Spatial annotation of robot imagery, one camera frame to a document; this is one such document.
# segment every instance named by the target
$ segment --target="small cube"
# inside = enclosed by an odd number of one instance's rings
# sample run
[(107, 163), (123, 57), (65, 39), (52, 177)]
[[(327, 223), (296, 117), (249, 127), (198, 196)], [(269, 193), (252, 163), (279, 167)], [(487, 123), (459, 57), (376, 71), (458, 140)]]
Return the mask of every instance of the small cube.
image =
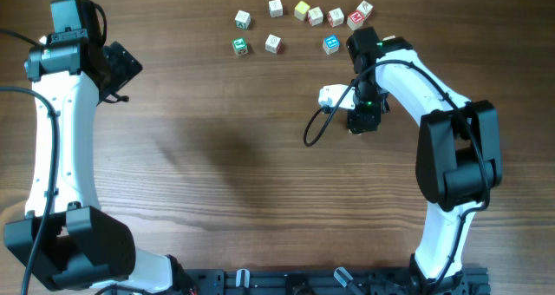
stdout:
[(352, 30), (359, 29), (363, 23), (364, 23), (364, 16), (362, 15), (361, 12), (357, 10), (349, 14), (349, 18), (347, 18), (347, 25), (349, 25), (349, 27)]
[(372, 4), (367, 3), (366, 1), (362, 1), (358, 5), (356, 10), (362, 13), (362, 16), (364, 16), (364, 20), (366, 21), (368, 16), (370, 16), (370, 13), (372, 13), (372, 8), (374, 8), (374, 6)]
[(309, 24), (310, 26), (318, 25), (323, 21), (323, 13), (320, 7), (309, 10)]
[(328, 13), (328, 22), (330, 22), (331, 27), (341, 25), (344, 19), (345, 15), (340, 8), (331, 10), (330, 13)]
[(249, 24), (251, 23), (251, 14), (239, 10), (239, 12), (237, 12), (237, 15), (235, 16), (235, 24), (237, 25), (238, 28), (241, 28), (242, 30), (247, 30), (249, 28)]
[(271, 53), (277, 54), (281, 48), (281, 38), (274, 35), (269, 35), (268, 40), (266, 40), (266, 50)]
[(336, 36), (331, 35), (323, 39), (323, 49), (328, 55), (337, 52), (339, 50), (339, 40)]
[(248, 46), (243, 37), (233, 40), (233, 49), (235, 50), (236, 56), (244, 56), (245, 54), (249, 53)]
[(284, 14), (284, 7), (281, 5), (281, 0), (271, 0), (268, 4), (270, 5), (270, 17), (278, 17)]
[(301, 21), (304, 21), (304, 19), (306, 18), (306, 12), (308, 12), (309, 10), (310, 6), (305, 1), (301, 1), (295, 7), (295, 17), (300, 19)]

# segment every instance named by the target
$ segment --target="letter cube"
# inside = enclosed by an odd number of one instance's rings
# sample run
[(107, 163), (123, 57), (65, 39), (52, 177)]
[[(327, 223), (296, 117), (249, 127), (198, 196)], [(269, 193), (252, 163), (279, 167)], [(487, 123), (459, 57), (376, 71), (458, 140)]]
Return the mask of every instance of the letter cube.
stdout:
[(359, 11), (354, 11), (353, 13), (349, 14), (349, 18), (347, 18), (347, 25), (352, 30), (359, 29), (364, 23), (364, 16)]
[(235, 25), (242, 30), (247, 30), (251, 23), (251, 15), (245, 11), (239, 10), (235, 16)]
[(306, 18), (306, 12), (308, 12), (309, 10), (310, 6), (305, 1), (301, 1), (295, 7), (295, 17), (300, 19), (301, 21), (304, 21), (304, 19)]
[(323, 13), (319, 7), (309, 10), (309, 23), (310, 26), (318, 25), (323, 21)]
[(323, 39), (323, 49), (328, 55), (337, 52), (339, 50), (339, 40), (336, 36), (331, 35)]
[(266, 50), (271, 53), (277, 54), (281, 48), (281, 38), (274, 35), (269, 35), (268, 40), (266, 40)]
[(340, 8), (331, 10), (330, 13), (328, 13), (328, 22), (330, 22), (331, 27), (341, 25), (344, 19), (345, 15)]
[(281, 5), (281, 0), (272, 0), (268, 2), (270, 5), (270, 17), (278, 17), (284, 14), (284, 7)]
[(236, 56), (244, 56), (245, 54), (249, 53), (249, 49), (243, 37), (233, 40), (233, 49), (235, 50)]
[(366, 21), (368, 16), (370, 16), (370, 13), (372, 13), (372, 8), (374, 8), (374, 6), (372, 4), (367, 3), (366, 1), (362, 1), (358, 5), (356, 10), (362, 13), (362, 16), (364, 16), (364, 20)]

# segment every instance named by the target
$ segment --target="cable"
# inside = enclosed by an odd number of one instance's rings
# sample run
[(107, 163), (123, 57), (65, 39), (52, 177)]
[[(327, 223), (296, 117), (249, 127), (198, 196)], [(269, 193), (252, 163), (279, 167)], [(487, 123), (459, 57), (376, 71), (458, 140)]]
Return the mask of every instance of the cable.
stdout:
[(101, 288), (95, 295), (102, 295), (107, 291), (116, 290), (116, 291), (124, 291), (124, 292), (131, 292), (131, 293), (139, 293), (143, 295), (153, 295), (151, 292), (147, 292), (145, 290), (135, 289), (133, 287), (126, 287), (122, 285), (108, 285), (104, 288)]
[(328, 124), (330, 124), (330, 121), (333, 118), (333, 115), (335, 114), (335, 112), (339, 108), (339, 105), (341, 104), (341, 102), (343, 101), (345, 96), (349, 93), (350, 89), (360, 81), (361, 76), (364, 76), (367, 73), (369, 73), (371, 70), (374, 70), (376, 67), (382, 66), (382, 65), (385, 65), (385, 64), (401, 64), (401, 65), (405, 65), (405, 66), (407, 66), (411, 69), (414, 69), (416, 72), (418, 72), (424, 78), (426, 78), (432, 84), (432, 86), (434, 86), (434, 88), (441, 95), (441, 97), (447, 103), (449, 103), (449, 105), (453, 108), (453, 112), (454, 112), (455, 116), (462, 122), (462, 124), (464, 126), (464, 129), (465, 129), (468, 137), (470, 138), (471, 146), (473, 148), (474, 154), (475, 154), (476, 159), (478, 161), (478, 168), (480, 169), (482, 192), (483, 192), (483, 194), (482, 194), (483, 203), (480, 207), (474, 207), (474, 208), (467, 209), (465, 212), (463, 212), (460, 215), (460, 223), (459, 223), (459, 226), (457, 228), (457, 234), (456, 234), (456, 237), (455, 237), (453, 249), (451, 250), (449, 256), (447, 257), (447, 263), (445, 264), (445, 266), (441, 270), (441, 274), (440, 274), (439, 278), (436, 280), (436, 282), (434, 283), (434, 285), (430, 288), (430, 290), (428, 292), (428, 294), (432, 294), (433, 291), (441, 284), (441, 282), (445, 278), (447, 272), (449, 271), (449, 268), (451, 267), (451, 264), (454, 261), (454, 257), (457, 253), (457, 250), (459, 249), (460, 237), (462, 236), (462, 231), (463, 231), (464, 225), (467, 221), (467, 216), (470, 213), (477, 213), (477, 212), (485, 211), (489, 207), (489, 202), (490, 202), (490, 187), (489, 187), (489, 184), (487, 182), (486, 168), (484, 166), (484, 160), (483, 160), (483, 157), (482, 157), (482, 153), (481, 153), (480, 149), (478, 148), (478, 143), (476, 141), (476, 138), (474, 137), (474, 134), (473, 134), (472, 129), (470, 128), (470, 125), (468, 124), (467, 119), (461, 113), (459, 107), (457, 107), (457, 105), (453, 102), (453, 100), (451, 100), (449, 95), (445, 91), (443, 91), (443, 89), (437, 84), (437, 82), (435, 82), (434, 79), (432, 79), (432, 77), (430, 75), (428, 75), (427, 72), (425, 72), (423, 69), (417, 67), (412, 62), (407, 62), (407, 61), (403, 61), (403, 60), (386, 60), (386, 61), (377, 62), (376, 64), (374, 64), (374, 65), (370, 66), (369, 68), (365, 69), (349, 85), (349, 87), (345, 89), (345, 91), (341, 95), (341, 98), (339, 98), (339, 101), (337, 102), (336, 106), (331, 110), (330, 115), (328, 116), (328, 119), (326, 120), (326, 122), (324, 123), (322, 128), (320, 129), (320, 132), (318, 133), (317, 137), (312, 142), (307, 142), (306, 141), (306, 135), (308, 134), (309, 128), (310, 128), (312, 122), (316, 119), (316, 116), (320, 112), (322, 112), (322, 110), (319, 109), (312, 116), (312, 119), (310, 119), (308, 125), (306, 126), (306, 129), (304, 130), (304, 137), (303, 137), (304, 145), (306, 145), (307, 147), (311, 147), (312, 145), (314, 145), (320, 139), (323, 132), (328, 127)]
[(106, 43), (106, 36), (107, 36), (107, 31), (108, 31), (108, 21), (106, 20), (106, 14), (104, 13), (104, 10), (102, 9), (102, 7), (95, 3), (95, 8), (101, 12), (101, 16), (102, 16), (102, 22), (104, 23), (104, 28), (102, 30), (102, 42), (101, 45), (103, 46), (104, 43)]
[(38, 232), (36, 233), (35, 242), (31, 248), (31, 253), (29, 255), (29, 260), (27, 262), (27, 267), (25, 268), (25, 274), (23, 275), (23, 282), (21, 286), (21, 294), (27, 295), (29, 291), (29, 282), (31, 279), (31, 273), (33, 271), (33, 265), (35, 264), (36, 254), (40, 248), (42, 236), (46, 231), (46, 220), (50, 214), (50, 208), (52, 207), (52, 201), (54, 200), (54, 195), (56, 191), (56, 174), (58, 168), (58, 148), (59, 148), (59, 132), (58, 132), (58, 120), (56, 116), (56, 110), (54, 106), (46, 100), (42, 95), (38, 94), (36, 91), (19, 88), (19, 87), (0, 87), (0, 92), (18, 92), (26, 95), (33, 95), (37, 98), (48, 110), (48, 115), (50, 118), (50, 123), (52, 127), (52, 153), (50, 155), (50, 173), (49, 173), (49, 186), (46, 195), (46, 205), (44, 206), (44, 213), (42, 214), (41, 224), (38, 227)]
[(13, 31), (13, 30), (0, 29), (0, 34), (5, 34), (5, 35), (8, 35), (8, 36), (13, 36), (13, 37), (15, 37), (15, 38), (17, 38), (17, 39), (21, 39), (21, 40), (23, 40), (23, 41), (25, 41), (25, 42), (27, 42), (27, 43), (30, 43), (30, 44), (34, 45), (34, 46), (37, 47), (37, 48), (39, 48), (39, 47), (42, 46), (40, 43), (38, 43), (38, 42), (36, 42), (36, 41), (34, 41), (34, 40), (32, 40), (32, 39), (29, 39), (28, 37), (26, 37), (26, 36), (24, 36), (24, 35), (18, 34), (18, 33), (16, 33), (16, 32)]

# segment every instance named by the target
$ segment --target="table top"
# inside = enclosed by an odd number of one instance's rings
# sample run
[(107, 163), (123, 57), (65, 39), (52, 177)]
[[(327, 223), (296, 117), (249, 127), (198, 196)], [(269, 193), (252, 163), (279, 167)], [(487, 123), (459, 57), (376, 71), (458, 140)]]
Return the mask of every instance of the table top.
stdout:
[[(0, 0), (0, 26), (31, 38), (52, 31), (51, 0)], [(338, 114), (316, 146), (302, 142), (318, 90), (355, 77), (343, 24), (310, 27), (301, 0), (93, 0), (108, 42), (144, 70), (98, 107), (95, 184), (104, 212), (137, 246), (185, 268), (407, 266), (426, 201), (416, 184), (418, 127), (399, 102), (361, 136)], [(362, 0), (304, 0), (345, 15)], [(552, 0), (367, 0), (364, 26), (406, 38), (455, 91), (499, 113), (504, 177), (475, 217), (463, 262), (486, 266), (495, 294), (553, 293), (555, 282), (555, 3)], [(251, 13), (248, 30), (235, 27)], [(264, 50), (279, 36), (277, 55)], [(326, 55), (326, 36), (338, 52)], [(237, 57), (232, 40), (249, 54)], [(0, 85), (28, 87), (29, 46), (0, 39)], [(0, 95), (0, 224), (19, 220), (34, 168), (30, 98)], [(0, 247), (0, 294), (19, 292), (23, 266)], [(35, 280), (31, 293), (46, 290)]]

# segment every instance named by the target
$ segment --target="white cube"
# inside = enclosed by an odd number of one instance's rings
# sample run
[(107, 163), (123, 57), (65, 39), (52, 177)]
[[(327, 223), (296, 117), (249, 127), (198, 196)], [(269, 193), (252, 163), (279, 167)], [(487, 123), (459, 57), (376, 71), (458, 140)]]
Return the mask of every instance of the white cube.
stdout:
[(310, 26), (318, 25), (323, 21), (323, 13), (320, 7), (309, 10), (309, 24)]
[(268, 4), (270, 5), (270, 17), (278, 17), (284, 14), (284, 7), (281, 5), (281, 0), (271, 0)]
[(330, 13), (328, 13), (328, 22), (330, 22), (331, 27), (341, 25), (344, 19), (345, 15), (340, 8), (331, 10)]
[(235, 25), (242, 30), (247, 30), (251, 23), (251, 15), (245, 11), (239, 10), (235, 16)]
[(328, 55), (337, 52), (339, 50), (339, 40), (336, 36), (331, 35), (323, 39), (323, 50), (326, 51)]
[(364, 16), (362, 15), (361, 12), (357, 10), (349, 14), (349, 17), (347, 18), (347, 25), (349, 25), (349, 27), (352, 30), (359, 29), (363, 23), (364, 23)]
[(366, 20), (368, 18), (368, 16), (370, 16), (370, 13), (372, 13), (372, 8), (374, 8), (374, 6), (372, 4), (367, 3), (366, 1), (362, 1), (358, 5), (356, 10), (361, 12), (362, 16), (364, 16), (364, 20)]
[(274, 35), (269, 35), (268, 40), (266, 40), (266, 50), (271, 53), (277, 54), (279, 48), (281, 47), (281, 38)]
[(304, 21), (304, 19), (306, 18), (306, 12), (308, 12), (309, 10), (310, 6), (305, 1), (301, 1), (295, 7), (295, 17), (300, 19), (301, 21)]

